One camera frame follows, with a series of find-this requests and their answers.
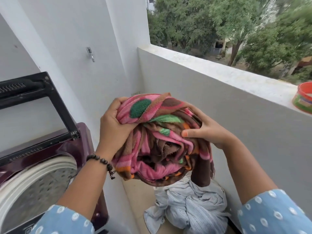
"blue sleeve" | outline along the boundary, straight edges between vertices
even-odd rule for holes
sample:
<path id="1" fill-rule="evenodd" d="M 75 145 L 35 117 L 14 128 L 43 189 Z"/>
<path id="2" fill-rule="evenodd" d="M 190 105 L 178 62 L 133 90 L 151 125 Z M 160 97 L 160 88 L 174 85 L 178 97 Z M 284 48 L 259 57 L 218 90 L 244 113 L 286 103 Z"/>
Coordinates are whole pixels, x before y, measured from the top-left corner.
<path id="1" fill-rule="evenodd" d="M 34 225 L 30 234 L 93 234 L 92 223 L 63 206 L 52 205 Z"/>
<path id="2" fill-rule="evenodd" d="M 312 222 L 283 190 L 264 192 L 248 201 L 238 218 L 244 234 L 312 234 Z"/>

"washing machine drum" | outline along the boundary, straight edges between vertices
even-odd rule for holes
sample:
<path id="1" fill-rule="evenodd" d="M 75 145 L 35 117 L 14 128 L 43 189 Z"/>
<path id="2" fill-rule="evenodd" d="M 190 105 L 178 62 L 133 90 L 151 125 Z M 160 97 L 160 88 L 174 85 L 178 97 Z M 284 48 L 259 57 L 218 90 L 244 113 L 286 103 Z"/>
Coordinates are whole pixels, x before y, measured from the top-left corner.
<path id="1" fill-rule="evenodd" d="M 45 212 L 77 172 L 76 161 L 59 156 L 24 169 L 0 187 L 0 234 Z"/>

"washing machine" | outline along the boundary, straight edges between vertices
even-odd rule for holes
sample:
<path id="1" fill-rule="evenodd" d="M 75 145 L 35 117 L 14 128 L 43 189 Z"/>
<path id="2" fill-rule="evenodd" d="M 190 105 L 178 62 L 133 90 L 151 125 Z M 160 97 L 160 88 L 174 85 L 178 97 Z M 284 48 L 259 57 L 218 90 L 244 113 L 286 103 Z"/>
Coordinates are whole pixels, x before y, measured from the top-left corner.
<path id="1" fill-rule="evenodd" d="M 0 82 L 0 110 L 44 97 L 66 128 L 0 152 L 0 234 L 29 233 L 94 153 L 89 129 L 74 122 L 47 72 Z M 91 220 L 96 233 L 107 233 L 108 218 L 102 192 Z"/>

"fingernail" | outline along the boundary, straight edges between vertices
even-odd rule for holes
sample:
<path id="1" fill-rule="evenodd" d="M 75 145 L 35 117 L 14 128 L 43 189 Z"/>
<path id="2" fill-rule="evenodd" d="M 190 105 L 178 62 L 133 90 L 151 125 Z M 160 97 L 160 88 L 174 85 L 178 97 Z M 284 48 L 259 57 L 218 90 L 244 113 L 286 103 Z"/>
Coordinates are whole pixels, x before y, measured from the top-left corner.
<path id="1" fill-rule="evenodd" d="M 184 130 L 184 131 L 182 131 L 181 135 L 182 135 L 183 137 L 187 137 L 187 136 L 188 136 L 188 132 Z"/>

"orange container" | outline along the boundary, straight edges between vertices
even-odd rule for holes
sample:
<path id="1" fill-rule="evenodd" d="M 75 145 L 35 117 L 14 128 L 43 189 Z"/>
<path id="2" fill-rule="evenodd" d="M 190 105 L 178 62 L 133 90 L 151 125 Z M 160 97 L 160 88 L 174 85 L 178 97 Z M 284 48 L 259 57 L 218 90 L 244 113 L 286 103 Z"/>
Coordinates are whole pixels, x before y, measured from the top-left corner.
<path id="1" fill-rule="evenodd" d="M 312 82 L 298 85 L 298 92 L 292 100 L 293 105 L 307 113 L 312 114 Z"/>

